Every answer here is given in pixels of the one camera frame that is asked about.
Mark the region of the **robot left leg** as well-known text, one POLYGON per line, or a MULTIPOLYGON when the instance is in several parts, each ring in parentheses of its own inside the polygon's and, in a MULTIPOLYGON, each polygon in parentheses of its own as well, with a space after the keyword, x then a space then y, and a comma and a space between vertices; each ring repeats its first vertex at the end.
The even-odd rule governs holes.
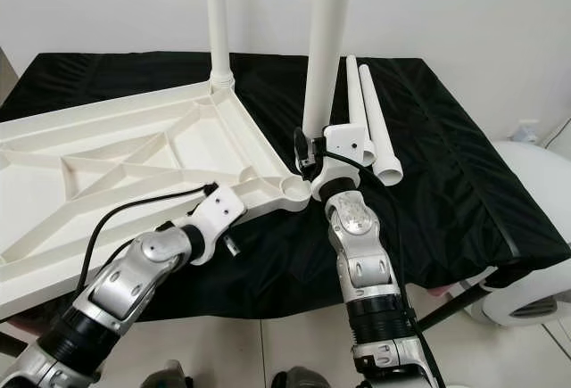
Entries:
POLYGON ((183 370, 178 360, 168 360, 160 370, 147 376, 139 388, 193 388, 194 380, 183 370))

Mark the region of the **robot leg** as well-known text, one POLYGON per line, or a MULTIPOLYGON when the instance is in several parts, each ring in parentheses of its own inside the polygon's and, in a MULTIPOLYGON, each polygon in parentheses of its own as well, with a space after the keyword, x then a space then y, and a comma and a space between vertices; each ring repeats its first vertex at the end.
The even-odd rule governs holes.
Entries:
POLYGON ((183 370, 178 360, 168 360, 160 370, 147 376, 139 388, 193 388, 194 380, 183 370))
POLYGON ((327 378, 317 371, 296 365, 274 375, 270 388, 331 388, 331 385, 327 378))

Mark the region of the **robot right leg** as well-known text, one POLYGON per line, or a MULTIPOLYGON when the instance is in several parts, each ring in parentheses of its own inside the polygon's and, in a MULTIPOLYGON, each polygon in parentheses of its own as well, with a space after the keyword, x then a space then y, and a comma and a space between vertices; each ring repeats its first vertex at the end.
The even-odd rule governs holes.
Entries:
POLYGON ((327 378, 317 371, 296 365, 274 375, 270 388, 331 388, 331 385, 327 378))

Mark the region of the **black tablecloth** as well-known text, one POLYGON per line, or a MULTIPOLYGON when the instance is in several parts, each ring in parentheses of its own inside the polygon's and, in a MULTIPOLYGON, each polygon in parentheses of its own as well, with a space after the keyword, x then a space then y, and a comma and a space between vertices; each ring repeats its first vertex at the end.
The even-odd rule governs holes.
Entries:
MULTIPOLYGON (((397 217, 405 282, 435 289, 490 267, 542 269, 571 246, 488 136, 424 59, 366 57, 401 183, 360 189, 383 222, 397 217)), ((204 82, 205 51, 37 54, 0 107, 16 120, 87 103, 204 82)), ((288 318, 342 302, 327 222, 315 206, 274 211, 232 230, 239 253, 183 268, 143 320, 288 318)))

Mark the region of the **black metal table leg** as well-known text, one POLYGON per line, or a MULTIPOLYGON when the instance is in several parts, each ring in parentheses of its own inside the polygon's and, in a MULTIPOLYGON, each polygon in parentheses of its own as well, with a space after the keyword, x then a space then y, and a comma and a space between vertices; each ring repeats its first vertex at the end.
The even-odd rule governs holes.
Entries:
POLYGON ((484 297, 488 297, 489 294, 496 291, 496 287, 486 285, 485 281, 474 283, 464 281, 460 282, 459 285, 467 286, 468 289, 462 291, 457 297, 452 297, 441 307, 436 308, 432 313, 418 320, 416 327, 420 328, 421 331, 427 331, 428 328, 442 323, 445 319, 451 318, 454 314, 459 313, 470 305, 474 305, 478 300, 482 300, 484 297))

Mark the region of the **white domed appliance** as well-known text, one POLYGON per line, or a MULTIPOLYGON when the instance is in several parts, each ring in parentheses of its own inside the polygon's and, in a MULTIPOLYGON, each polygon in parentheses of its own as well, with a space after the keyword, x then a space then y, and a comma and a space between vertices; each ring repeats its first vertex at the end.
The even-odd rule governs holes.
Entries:
MULTIPOLYGON (((493 146, 571 251, 571 159, 535 144, 493 146)), ((482 302, 482 314, 494 326, 538 326, 571 318, 571 257, 492 292, 482 302)))

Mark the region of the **white wall socket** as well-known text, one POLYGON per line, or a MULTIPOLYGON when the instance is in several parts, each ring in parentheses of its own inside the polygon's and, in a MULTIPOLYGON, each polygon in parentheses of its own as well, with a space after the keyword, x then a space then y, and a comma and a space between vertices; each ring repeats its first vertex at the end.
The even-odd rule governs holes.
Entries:
POLYGON ((509 136, 510 142, 537 144, 540 140, 537 127, 538 120, 518 120, 517 127, 509 136))

